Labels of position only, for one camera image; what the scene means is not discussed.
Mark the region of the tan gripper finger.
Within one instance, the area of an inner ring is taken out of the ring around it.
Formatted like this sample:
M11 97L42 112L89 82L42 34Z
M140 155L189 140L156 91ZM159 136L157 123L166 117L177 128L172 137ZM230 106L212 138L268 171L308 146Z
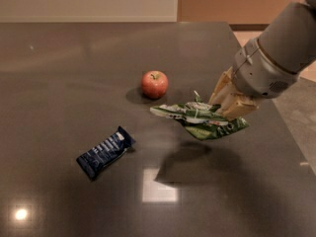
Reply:
M223 100L233 91L234 86L232 84L232 71L233 69L229 68L221 74L208 101L210 104L221 104Z
M221 102L221 114L227 119L237 119L256 111L261 100L238 91L228 91Z

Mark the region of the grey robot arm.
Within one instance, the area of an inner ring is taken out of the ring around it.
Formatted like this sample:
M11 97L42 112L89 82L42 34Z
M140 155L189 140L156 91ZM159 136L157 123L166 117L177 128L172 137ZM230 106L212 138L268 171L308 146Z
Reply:
M315 59L316 0L291 2L235 54L209 102L227 119L247 115L296 83Z

